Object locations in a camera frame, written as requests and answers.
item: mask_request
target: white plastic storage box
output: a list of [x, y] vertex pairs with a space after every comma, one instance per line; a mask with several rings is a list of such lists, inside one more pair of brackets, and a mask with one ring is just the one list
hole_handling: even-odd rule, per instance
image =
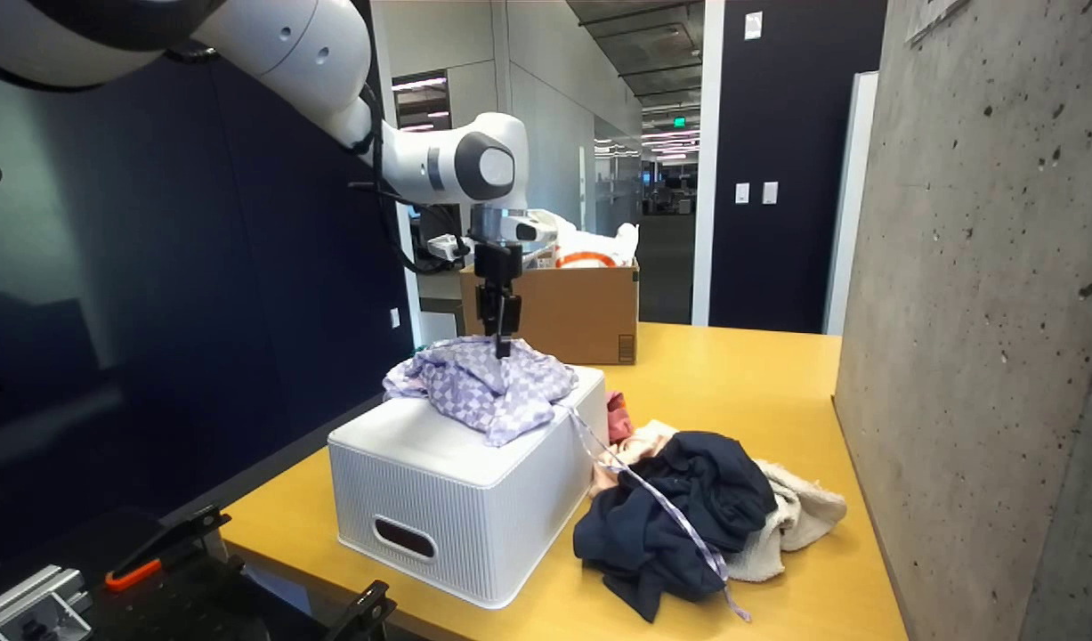
[[[578, 389], [562, 403], [606, 442], [605, 377], [574, 371]], [[329, 437], [340, 543], [472, 604], [506, 607], [592, 478], [569, 413], [554, 414], [502, 447], [426, 399], [395, 397], [346, 423]]]

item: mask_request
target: dark navy garment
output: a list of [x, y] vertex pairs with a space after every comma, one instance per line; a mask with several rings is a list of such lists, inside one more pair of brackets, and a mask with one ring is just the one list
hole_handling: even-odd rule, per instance
[[[774, 494], [739, 442], [709, 432], [679, 432], [655, 458], [632, 465], [664, 494], [716, 551], [740, 551], [776, 508]], [[605, 573], [604, 583], [644, 620], [661, 594], [697, 601], [724, 589], [699, 548], [631, 475], [600, 492], [573, 531], [573, 551]]]

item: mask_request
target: purple checkered cloth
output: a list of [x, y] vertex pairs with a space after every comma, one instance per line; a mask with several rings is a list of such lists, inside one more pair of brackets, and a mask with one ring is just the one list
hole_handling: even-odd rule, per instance
[[428, 397], [440, 414], [486, 435], [486, 446], [506, 446], [554, 419], [554, 402], [578, 387], [578, 373], [535, 352], [524, 340], [510, 356], [494, 356], [494, 337], [460, 336], [436, 342], [388, 370], [383, 397]]

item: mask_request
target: clothing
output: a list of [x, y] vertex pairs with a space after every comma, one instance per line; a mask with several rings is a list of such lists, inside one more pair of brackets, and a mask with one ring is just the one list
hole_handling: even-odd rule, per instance
[[624, 406], [624, 394], [618, 391], [608, 393], [609, 442], [620, 442], [632, 434], [632, 422], [628, 419], [628, 409]]
[[494, 340], [461, 336], [437, 341], [388, 370], [384, 397], [428, 397], [440, 414], [486, 435], [486, 446], [506, 446], [554, 419], [553, 403], [578, 385], [578, 373], [524, 340], [510, 356], [494, 356]]
[[665, 443], [677, 431], [679, 430], [673, 426], [665, 425], [665, 423], [649, 422], [646, 426], [640, 427], [640, 429], [636, 430], [629, 438], [624, 439], [617, 446], [610, 446], [609, 451], [597, 458], [600, 463], [603, 464], [594, 465], [594, 484], [590, 486], [590, 498], [597, 496], [610, 487], [616, 487], [618, 474], [613, 470], [605, 470], [606, 465], [616, 463], [616, 461], [620, 461], [626, 465], [632, 465], [641, 459], [660, 454], [660, 451], [664, 450]]
[[782, 573], [781, 551], [800, 550], [830, 532], [846, 515], [846, 499], [781, 465], [756, 463], [771, 484], [778, 509], [741, 551], [725, 557], [732, 579], [758, 583]]
[[[631, 466], [688, 519], [708, 547], [743, 550], [774, 509], [774, 495], [737, 441], [679, 432], [652, 459]], [[573, 551], [603, 582], [652, 621], [662, 592], [701, 600], [724, 589], [689, 535], [631, 475], [600, 492], [573, 532]]]

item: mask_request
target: office desk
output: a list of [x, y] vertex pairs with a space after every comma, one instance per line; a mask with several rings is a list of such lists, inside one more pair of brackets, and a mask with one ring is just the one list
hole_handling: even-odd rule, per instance
[[738, 439], [750, 455], [782, 463], [846, 498], [839, 526], [806, 550], [785, 555], [786, 572], [762, 584], [733, 583], [752, 614], [748, 625], [715, 594], [700, 604], [664, 595], [654, 625], [610, 593], [600, 573], [574, 559], [573, 524], [505, 609], [480, 609], [403, 575], [335, 542], [329, 456], [318, 451], [245, 496], [222, 535], [246, 561], [349, 600], [373, 579], [399, 601], [392, 622], [431, 639], [740, 639], [905, 638], [839, 429], [830, 394], [838, 337], [642, 323], [638, 363], [606, 368], [608, 389], [626, 393], [636, 426], [658, 418], [681, 430]]

